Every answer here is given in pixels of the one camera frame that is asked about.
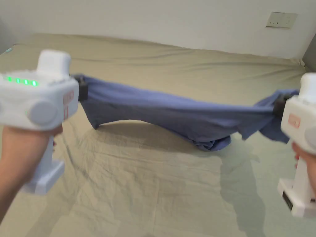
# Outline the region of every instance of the black clamp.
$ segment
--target black clamp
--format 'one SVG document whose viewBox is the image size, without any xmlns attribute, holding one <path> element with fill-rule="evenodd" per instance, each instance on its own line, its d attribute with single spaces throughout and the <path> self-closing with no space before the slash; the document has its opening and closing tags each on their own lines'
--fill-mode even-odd
<svg viewBox="0 0 316 237">
<path fill-rule="evenodd" d="M 76 81 L 79 84 L 79 97 L 78 101 L 84 101 L 88 99 L 88 84 L 84 80 L 84 75 L 82 74 L 77 74 L 77 75 L 72 75 L 73 78 L 76 79 Z"/>
<path fill-rule="evenodd" d="M 285 103 L 288 99 L 290 99 L 293 95 L 292 94 L 281 94 L 278 96 L 278 98 L 274 102 L 274 107 L 273 107 L 273 115 L 276 116 L 277 118 L 282 118 L 283 117 L 283 112 L 285 108 Z"/>
</svg>

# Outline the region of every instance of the finger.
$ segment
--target finger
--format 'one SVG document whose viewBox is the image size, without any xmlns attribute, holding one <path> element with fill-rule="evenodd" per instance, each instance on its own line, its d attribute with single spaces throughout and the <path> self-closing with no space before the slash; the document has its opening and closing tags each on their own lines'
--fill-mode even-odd
<svg viewBox="0 0 316 237">
<path fill-rule="evenodd" d="M 299 157 L 303 158 L 306 162 L 314 159 L 312 154 L 303 151 L 302 148 L 300 148 L 300 146 L 296 143 L 292 143 L 292 149 L 297 155 L 299 155 Z"/>
<path fill-rule="evenodd" d="M 53 136 L 57 136 L 58 134 L 63 132 L 63 126 L 60 125 L 58 127 L 56 127 L 53 131 L 52 131 L 52 135 Z"/>
</svg>

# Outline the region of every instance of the hand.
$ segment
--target hand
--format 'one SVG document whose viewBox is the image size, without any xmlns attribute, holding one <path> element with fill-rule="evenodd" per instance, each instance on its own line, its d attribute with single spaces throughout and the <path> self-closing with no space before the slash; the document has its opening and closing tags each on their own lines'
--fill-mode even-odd
<svg viewBox="0 0 316 237">
<path fill-rule="evenodd" d="M 56 136 L 62 131 L 62 125 L 52 131 L 29 131 L 4 127 L 1 165 L 23 185 L 33 177 L 47 148 L 49 137 Z"/>
<path fill-rule="evenodd" d="M 316 195 L 316 155 L 303 151 L 296 143 L 292 144 L 292 148 L 297 160 L 301 157 L 306 161 L 309 181 Z"/>
</svg>

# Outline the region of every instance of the round button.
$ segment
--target round button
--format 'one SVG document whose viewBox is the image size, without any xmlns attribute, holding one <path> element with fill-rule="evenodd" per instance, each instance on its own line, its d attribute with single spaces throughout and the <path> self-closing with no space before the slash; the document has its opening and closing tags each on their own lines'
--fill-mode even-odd
<svg viewBox="0 0 316 237">
<path fill-rule="evenodd" d="M 54 121 L 57 115 L 56 106 L 46 100 L 37 101 L 26 111 L 28 119 L 39 125 L 46 125 Z"/>
</svg>

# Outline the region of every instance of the white handheld device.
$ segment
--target white handheld device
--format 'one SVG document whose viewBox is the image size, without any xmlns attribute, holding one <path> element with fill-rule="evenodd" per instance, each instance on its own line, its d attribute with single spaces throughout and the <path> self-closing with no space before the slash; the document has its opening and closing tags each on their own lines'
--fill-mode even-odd
<svg viewBox="0 0 316 237">
<path fill-rule="evenodd" d="M 316 73 L 302 76 L 300 94 L 285 104 L 281 129 L 303 150 L 316 154 Z M 316 217 L 315 193 L 302 158 L 294 180 L 281 179 L 278 190 L 293 216 Z"/>
<path fill-rule="evenodd" d="M 65 52 L 43 50 L 35 71 L 0 74 L 0 124 L 48 131 L 75 114 L 79 84 L 69 75 L 70 61 Z M 53 137 L 24 191 L 46 194 L 64 173 L 64 162 L 53 161 L 52 153 Z"/>
</svg>

